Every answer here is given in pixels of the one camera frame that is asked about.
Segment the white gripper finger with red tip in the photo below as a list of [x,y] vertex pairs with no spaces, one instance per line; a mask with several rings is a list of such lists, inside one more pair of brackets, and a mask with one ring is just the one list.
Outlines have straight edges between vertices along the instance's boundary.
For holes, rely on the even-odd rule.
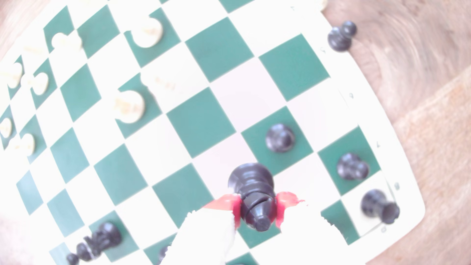
[[163,265],[224,265],[241,222],[241,196],[225,194],[189,212]]
[[292,192],[276,195],[276,225],[281,230],[290,265],[357,265],[359,259],[342,233],[321,216],[316,203]]

